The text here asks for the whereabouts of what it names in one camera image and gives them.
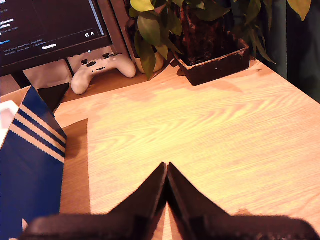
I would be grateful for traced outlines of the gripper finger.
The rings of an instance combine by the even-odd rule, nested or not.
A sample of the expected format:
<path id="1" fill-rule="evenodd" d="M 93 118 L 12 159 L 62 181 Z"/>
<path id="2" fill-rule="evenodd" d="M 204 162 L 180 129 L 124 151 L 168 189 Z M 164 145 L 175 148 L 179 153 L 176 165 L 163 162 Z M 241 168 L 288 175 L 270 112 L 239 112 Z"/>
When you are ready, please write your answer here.
<path id="1" fill-rule="evenodd" d="M 167 166 L 167 202 L 185 240 L 232 240 L 231 234 L 211 235 L 205 217 L 228 217 L 229 214 L 203 195 L 173 165 Z"/>
<path id="2" fill-rule="evenodd" d="M 120 240 L 151 240 L 166 205 L 167 165 L 161 163 L 140 187 L 109 213 L 122 217 Z"/>

